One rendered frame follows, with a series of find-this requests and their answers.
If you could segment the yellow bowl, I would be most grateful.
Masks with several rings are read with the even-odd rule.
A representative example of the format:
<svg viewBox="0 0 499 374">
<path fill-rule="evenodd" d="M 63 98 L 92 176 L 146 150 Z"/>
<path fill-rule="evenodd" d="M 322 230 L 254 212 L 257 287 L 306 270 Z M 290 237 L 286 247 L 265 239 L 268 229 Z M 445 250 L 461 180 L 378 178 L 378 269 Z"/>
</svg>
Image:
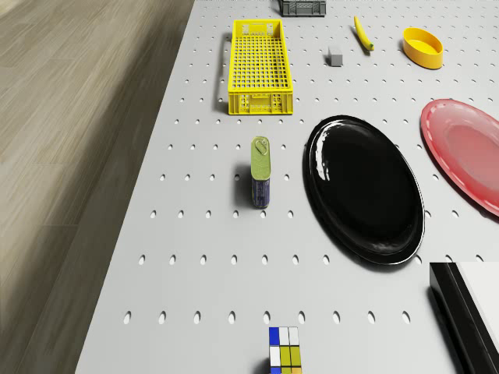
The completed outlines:
<svg viewBox="0 0 499 374">
<path fill-rule="evenodd" d="M 439 69 L 443 65 L 444 48 L 432 33 L 408 27 L 403 31 L 403 51 L 409 59 L 426 69 Z"/>
</svg>

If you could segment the dark grey basket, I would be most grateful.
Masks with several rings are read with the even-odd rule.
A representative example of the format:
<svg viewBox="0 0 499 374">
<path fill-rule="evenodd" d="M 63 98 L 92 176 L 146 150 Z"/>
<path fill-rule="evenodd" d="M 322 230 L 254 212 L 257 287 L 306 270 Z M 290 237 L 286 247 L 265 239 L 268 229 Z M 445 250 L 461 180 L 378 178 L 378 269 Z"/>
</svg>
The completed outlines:
<svg viewBox="0 0 499 374">
<path fill-rule="evenodd" d="M 278 0 L 282 16 L 322 17 L 327 13 L 326 0 Z"/>
</svg>

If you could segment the puzzle cube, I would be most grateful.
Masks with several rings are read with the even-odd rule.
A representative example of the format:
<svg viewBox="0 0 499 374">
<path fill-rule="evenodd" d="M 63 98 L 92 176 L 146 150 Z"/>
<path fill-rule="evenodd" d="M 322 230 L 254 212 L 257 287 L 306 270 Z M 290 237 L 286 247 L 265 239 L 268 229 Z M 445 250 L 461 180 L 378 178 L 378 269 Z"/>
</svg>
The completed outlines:
<svg viewBox="0 0 499 374">
<path fill-rule="evenodd" d="M 297 326 L 271 326 L 269 334 L 270 374 L 303 374 Z"/>
</svg>

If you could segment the banana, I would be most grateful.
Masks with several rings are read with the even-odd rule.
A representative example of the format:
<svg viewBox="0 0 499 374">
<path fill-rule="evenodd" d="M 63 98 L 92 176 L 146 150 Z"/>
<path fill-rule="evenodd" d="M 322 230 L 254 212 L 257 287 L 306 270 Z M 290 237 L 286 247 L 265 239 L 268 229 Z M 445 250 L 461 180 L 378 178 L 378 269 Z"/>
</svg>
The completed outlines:
<svg viewBox="0 0 499 374">
<path fill-rule="evenodd" d="M 373 43 L 370 41 L 368 36 L 366 35 L 365 30 L 363 29 L 363 26 L 361 22 L 359 21 L 359 18 L 357 16 L 354 17 L 354 24 L 356 28 L 356 33 L 357 36 L 362 44 L 362 46 L 367 50 L 367 51 L 373 51 L 374 46 Z"/>
</svg>

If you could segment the black plate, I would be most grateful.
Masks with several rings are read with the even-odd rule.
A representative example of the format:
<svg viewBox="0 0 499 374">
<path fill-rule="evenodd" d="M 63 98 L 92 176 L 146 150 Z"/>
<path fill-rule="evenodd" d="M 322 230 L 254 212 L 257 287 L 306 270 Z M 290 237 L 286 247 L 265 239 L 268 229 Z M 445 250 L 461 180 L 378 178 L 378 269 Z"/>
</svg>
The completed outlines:
<svg viewBox="0 0 499 374">
<path fill-rule="evenodd" d="M 303 178 L 318 221 L 351 253 L 395 266 L 421 246 L 425 210 L 416 177 L 369 122 L 350 115 L 321 120 L 306 142 Z"/>
</svg>

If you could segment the yellow basket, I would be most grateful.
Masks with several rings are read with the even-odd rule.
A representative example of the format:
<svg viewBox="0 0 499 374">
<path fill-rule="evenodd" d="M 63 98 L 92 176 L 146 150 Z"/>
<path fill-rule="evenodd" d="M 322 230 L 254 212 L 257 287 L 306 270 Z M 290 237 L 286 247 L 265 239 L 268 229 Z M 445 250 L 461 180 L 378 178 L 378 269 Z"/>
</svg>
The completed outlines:
<svg viewBox="0 0 499 374">
<path fill-rule="evenodd" d="M 233 23 L 228 113 L 293 113 L 292 75 L 281 19 L 241 19 Z"/>
</svg>

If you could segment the flat-sided can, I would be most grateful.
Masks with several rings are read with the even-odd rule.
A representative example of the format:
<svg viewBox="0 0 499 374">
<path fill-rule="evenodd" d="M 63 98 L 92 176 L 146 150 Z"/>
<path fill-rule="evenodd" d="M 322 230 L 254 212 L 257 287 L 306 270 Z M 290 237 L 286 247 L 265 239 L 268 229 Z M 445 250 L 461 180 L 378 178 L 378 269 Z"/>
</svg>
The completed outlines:
<svg viewBox="0 0 499 374">
<path fill-rule="evenodd" d="M 270 203 L 271 177 L 271 148 L 268 138 L 253 138 L 250 166 L 253 204 L 258 208 L 267 208 Z"/>
</svg>

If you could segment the black stove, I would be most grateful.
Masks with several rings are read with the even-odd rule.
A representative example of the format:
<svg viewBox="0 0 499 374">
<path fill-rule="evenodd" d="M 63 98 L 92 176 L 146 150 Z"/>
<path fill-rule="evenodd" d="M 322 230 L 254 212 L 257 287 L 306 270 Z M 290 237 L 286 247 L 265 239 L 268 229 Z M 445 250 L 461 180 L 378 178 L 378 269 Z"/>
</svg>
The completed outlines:
<svg viewBox="0 0 499 374">
<path fill-rule="evenodd" d="M 499 374 L 499 340 L 457 263 L 431 263 L 430 289 L 467 374 Z"/>
</svg>

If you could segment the red plate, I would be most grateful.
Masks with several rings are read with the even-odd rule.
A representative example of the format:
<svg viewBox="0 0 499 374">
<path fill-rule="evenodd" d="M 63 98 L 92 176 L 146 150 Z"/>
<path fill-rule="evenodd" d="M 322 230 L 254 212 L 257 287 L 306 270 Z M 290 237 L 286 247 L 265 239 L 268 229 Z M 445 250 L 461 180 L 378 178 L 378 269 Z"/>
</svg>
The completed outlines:
<svg viewBox="0 0 499 374">
<path fill-rule="evenodd" d="M 437 99 L 421 111 L 420 130 L 454 185 L 499 217 L 499 121 L 464 102 Z"/>
</svg>

